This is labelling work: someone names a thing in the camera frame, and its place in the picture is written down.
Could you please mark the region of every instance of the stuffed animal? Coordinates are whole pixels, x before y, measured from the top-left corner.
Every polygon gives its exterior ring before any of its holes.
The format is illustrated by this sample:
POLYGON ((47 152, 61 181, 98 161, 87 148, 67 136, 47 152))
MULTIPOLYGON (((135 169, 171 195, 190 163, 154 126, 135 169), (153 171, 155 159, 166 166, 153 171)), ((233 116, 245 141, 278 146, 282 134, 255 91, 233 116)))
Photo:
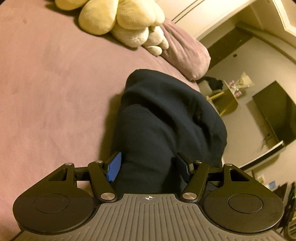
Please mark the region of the stuffed animal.
POLYGON ((79 7, 79 26, 93 35, 108 32, 123 44, 143 46, 158 56, 168 49, 168 42, 159 27, 165 16, 154 0, 55 0, 61 10, 79 7))

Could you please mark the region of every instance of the mauve bedsheet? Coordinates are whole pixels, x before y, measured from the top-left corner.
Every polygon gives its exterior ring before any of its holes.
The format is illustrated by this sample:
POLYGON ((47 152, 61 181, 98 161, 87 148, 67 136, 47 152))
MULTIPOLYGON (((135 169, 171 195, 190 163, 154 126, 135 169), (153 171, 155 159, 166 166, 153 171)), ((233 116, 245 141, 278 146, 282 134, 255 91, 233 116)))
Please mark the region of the mauve bedsheet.
POLYGON ((136 69, 172 75, 161 57, 77 27, 46 0, 0 5, 0 240, 19 232, 14 200, 66 162, 106 160, 121 92, 136 69))

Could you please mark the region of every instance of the television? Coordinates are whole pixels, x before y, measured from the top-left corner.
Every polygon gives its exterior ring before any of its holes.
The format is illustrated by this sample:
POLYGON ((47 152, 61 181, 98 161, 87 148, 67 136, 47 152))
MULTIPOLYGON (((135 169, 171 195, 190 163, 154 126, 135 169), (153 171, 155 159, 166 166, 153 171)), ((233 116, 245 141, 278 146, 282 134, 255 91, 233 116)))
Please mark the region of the television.
POLYGON ((278 142, 288 145, 296 139, 296 104, 277 81, 255 94, 253 100, 278 142))

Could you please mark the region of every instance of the yellow desk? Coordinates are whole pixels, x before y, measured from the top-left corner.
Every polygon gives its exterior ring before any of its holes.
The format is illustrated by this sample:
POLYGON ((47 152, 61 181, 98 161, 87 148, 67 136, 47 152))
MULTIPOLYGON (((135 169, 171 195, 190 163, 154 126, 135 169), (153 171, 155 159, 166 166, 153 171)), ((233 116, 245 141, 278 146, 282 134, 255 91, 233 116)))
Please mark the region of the yellow desk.
POLYGON ((208 101, 213 102, 220 116, 234 112, 239 105, 227 83, 223 82, 223 90, 220 93, 207 97, 208 101))

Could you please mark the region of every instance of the pillow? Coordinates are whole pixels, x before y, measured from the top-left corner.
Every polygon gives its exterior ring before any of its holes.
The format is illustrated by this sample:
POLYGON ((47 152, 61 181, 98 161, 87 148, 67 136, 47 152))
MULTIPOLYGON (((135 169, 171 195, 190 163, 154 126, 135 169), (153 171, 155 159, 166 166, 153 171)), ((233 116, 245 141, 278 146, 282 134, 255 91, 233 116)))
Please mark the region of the pillow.
POLYGON ((211 61, 206 47, 168 19, 160 27, 169 43, 161 56, 190 81, 204 76, 211 61))

